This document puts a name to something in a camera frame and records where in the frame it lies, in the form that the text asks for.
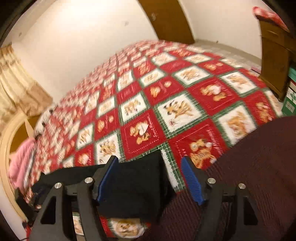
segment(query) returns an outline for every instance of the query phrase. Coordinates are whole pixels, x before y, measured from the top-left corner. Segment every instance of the teal lid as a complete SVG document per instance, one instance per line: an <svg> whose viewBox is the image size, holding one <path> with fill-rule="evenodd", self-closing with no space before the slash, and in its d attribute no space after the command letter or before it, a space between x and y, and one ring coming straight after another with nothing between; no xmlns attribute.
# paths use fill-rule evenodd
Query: teal lid
<svg viewBox="0 0 296 241"><path fill-rule="evenodd" d="M296 70L294 68L292 68L292 67L289 68L288 75L292 80L296 81Z"/></svg>

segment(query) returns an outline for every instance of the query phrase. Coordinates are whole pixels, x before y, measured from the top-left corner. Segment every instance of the brown dresser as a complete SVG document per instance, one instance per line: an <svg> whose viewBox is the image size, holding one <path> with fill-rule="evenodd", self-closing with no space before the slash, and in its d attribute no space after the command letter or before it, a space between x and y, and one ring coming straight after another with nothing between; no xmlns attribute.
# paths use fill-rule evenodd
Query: brown dresser
<svg viewBox="0 0 296 241"><path fill-rule="evenodd" d="M288 82L288 71L295 57L296 40L282 28L260 20L262 33L262 70L260 79L283 101Z"/></svg>

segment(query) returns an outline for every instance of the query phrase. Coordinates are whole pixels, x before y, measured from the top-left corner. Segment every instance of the baseboard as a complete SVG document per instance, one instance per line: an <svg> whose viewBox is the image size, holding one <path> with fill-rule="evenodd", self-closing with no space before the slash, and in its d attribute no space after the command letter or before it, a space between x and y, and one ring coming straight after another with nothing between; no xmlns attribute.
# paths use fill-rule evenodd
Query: baseboard
<svg viewBox="0 0 296 241"><path fill-rule="evenodd" d="M260 58L254 56L252 54L246 53L245 51L242 51L240 49L237 49L237 48L225 45L225 44L220 44L220 43L212 42L209 40L204 40L204 39L196 39L195 42L198 43L198 45L211 45L213 47L217 47L217 48L229 51L233 54L237 54L241 57L244 57L245 59L247 59L251 62L254 62L255 64L261 65Z"/></svg>

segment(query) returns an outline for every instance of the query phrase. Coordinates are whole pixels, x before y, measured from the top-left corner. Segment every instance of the ribbed blue pad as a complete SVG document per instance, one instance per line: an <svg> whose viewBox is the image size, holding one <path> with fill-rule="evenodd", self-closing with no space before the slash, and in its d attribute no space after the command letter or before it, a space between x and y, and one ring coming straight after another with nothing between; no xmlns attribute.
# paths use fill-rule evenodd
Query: ribbed blue pad
<svg viewBox="0 0 296 241"><path fill-rule="evenodd" d="M199 205L203 204L205 200L202 197L202 187L185 157L181 160L181 169L193 200Z"/></svg>
<svg viewBox="0 0 296 241"><path fill-rule="evenodd" d="M101 199L102 199L102 196L104 196L104 189L106 188L105 187L106 185L104 185L104 184L105 184L105 182L107 180L108 175L110 174L111 170L115 171L115 169L117 169L118 165L119 165L119 160L116 157L116 158L114 158L114 160L112 161L111 165L109 166L109 168L108 168L108 170L107 170L107 172L106 172L106 174L105 174L105 176L104 176L104 178L103 178L103 180L102 180L102 182L100 184L100 187L99 187L99 196L97 198L97 201L98 202L100 202Z"/></svg>

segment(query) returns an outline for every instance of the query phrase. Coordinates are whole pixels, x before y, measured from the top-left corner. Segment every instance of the brown door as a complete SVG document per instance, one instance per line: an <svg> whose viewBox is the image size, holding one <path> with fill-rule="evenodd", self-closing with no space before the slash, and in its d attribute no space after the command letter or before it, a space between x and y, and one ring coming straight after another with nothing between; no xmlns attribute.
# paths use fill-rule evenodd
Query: brown door
<svg viewBox="0 0 296 241"><path fill-rule="evenodd" d="M193 44L194 39L178 0L139 0L159 39Z"/></svg>

